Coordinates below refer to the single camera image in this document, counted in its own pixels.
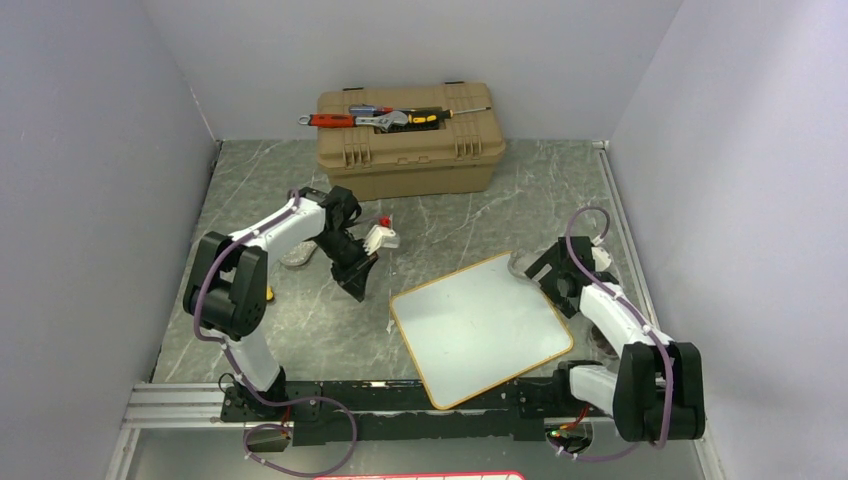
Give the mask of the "yellow framed whiteboard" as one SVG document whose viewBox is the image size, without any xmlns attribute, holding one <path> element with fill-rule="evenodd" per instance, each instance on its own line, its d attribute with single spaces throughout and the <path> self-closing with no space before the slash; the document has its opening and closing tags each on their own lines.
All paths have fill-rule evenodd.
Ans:
<svg viewBox="0 0 848 480">
<path fill-rule="evenodd" d="M 503 252 L 391 298 L 431 405 L 450 410 L 568 353 L 574 338 Z"/>
</svg>

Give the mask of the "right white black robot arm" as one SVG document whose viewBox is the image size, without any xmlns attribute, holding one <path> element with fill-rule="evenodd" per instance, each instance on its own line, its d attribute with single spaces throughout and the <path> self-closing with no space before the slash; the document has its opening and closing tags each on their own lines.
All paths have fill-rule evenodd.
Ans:
<svg viewBox="0 0 848 480">
<path fill-rule="evenodd" d="M 538 287 L 565 317 L 581 315 L 618 359 L 611 371 L 598 361 L 564 363 L 551 401 L 574 415 L 587 404 L 610 416 L 627 442 L 696 440 L 706 427 L 702 358 L 651 326 L 612 275 L 604 250 L 585 236 L 561 237 L 541 254 L 510 257 L 509 270 Z"/>
</svg>

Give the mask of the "grey mesh scrubbing pad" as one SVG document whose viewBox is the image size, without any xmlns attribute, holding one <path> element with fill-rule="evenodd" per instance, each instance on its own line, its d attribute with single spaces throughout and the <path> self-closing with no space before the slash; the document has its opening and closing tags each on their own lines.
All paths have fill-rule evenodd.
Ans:
<svg viewBox="0 0 848 480">
<path fill-rule="evenodd" d="M 551 267 L 544 263 L 542 268 L 535 274 L 528 276 L 526 271 L 541 258 L 542 252 L 531 252 L 527 250 L 514 250 L 509 255 L 507 269 L 509 273 L 528 284 L 539 285 L 540 280 L 551 270 Z"/>
</svg>

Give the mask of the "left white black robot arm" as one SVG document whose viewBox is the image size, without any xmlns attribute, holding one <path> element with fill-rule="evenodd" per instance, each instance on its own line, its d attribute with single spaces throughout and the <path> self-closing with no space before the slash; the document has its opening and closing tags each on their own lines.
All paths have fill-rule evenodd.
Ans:
<svg viewBox="0 0 848 480">
<path fill-rule="evenodd" d="M 260 328 L 270 266 L 311 241 L 330 260 L 337 285 L 363 301 L 378 255 L 349 231 L 361 213 L 358 199 L 347 188 L 334 186 L 324 193 L 303 187 L 253 225 L 230 234 L 211 231 L 198 244 L 183 309 L 193 318 L 196 337 L 223 350 L 236 383 L 249 392 L 248 407 L 261 419 L 279 417 L 288 402 L 285 370 Z"/>
</svg>

